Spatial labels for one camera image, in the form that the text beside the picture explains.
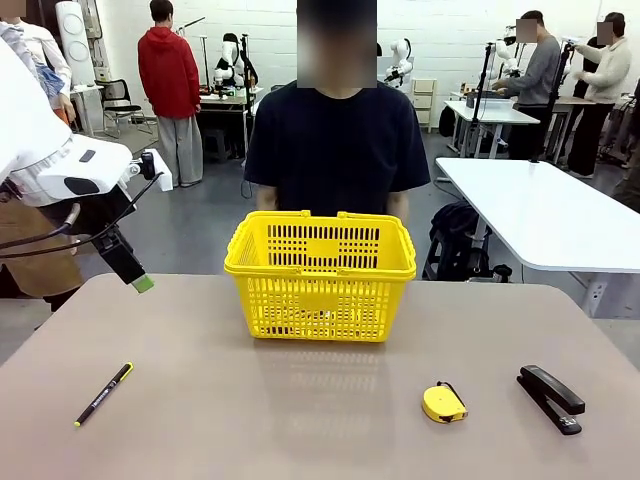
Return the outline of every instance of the black t-shirt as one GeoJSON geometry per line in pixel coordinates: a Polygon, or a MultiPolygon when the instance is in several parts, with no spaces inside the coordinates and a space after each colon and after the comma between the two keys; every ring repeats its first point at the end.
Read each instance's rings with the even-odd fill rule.
{"type": "Polygon", "coordinates": [[[336,100],[296,82],[260,103],[245,178],[276,187],[280,210],[386,213],[390,192],[429,183],[409,99],[378,84],[336,100]]]}

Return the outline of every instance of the white jacket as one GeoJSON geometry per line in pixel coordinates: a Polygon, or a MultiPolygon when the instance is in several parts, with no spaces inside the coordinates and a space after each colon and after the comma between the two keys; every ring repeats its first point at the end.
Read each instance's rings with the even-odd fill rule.
{"type": "Polygon", "coordinates": [[[584,81],[589,84],[584,98],[596,103],[616,103],[631,68],[631,50],[626,37],[602,50],[587,45],[578,45],[576,50],[598,64],[596,73],[584,74],[584,81]]]}

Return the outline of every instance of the black chair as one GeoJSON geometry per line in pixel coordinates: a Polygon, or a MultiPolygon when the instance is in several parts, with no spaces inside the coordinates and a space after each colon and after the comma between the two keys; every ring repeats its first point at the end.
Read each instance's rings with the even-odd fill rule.
{"type": "Polygon", "coordinates": [[[96,80],[96,85],[103,87],[100,89],[100,99],[102,100],[102,127],[106,135],[113,138],[120,138],[122,132],[120,131],[118,120],[128,117],[136,117],[139,121],[142,120],[142,123],[147,126],[147,130],[140,128],[141,123],[139,121],[136,122],[136,128],[141,132],[153,135],[153,130],[151,130],[147,117],[142,113],[142,107],[131,103],[127,82],[124,80],[114,80],[112,82],[96,80]],[[129,105],[121,105],[118,104],[118,102],[129,102],[129,105]],[[106,118],[115,124],[117,135],[113,135],[107,130],[106,118]]]}

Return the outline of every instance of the gray sweater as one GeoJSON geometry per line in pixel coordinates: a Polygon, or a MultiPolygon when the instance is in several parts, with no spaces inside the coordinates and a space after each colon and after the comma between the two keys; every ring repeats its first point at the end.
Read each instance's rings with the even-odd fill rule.
{"type": "Polygon", "coordinates": [[[553,80],[560,63],[560,44],[555,37],[547,37],[538,44],[527,73],[507,80],[507,97],[518,96],[520,105],[547,105],[553,80]]]}

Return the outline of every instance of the tape measure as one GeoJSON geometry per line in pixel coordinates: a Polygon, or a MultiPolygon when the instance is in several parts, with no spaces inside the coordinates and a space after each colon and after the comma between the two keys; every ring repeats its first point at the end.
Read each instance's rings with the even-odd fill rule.
{"type": "Polygon", "coordinates": [[[437,386],[425,390],[422,409],[438,423],[451,423],[467,418],[468,411],[451,384],[438,382],[437,386]]]}

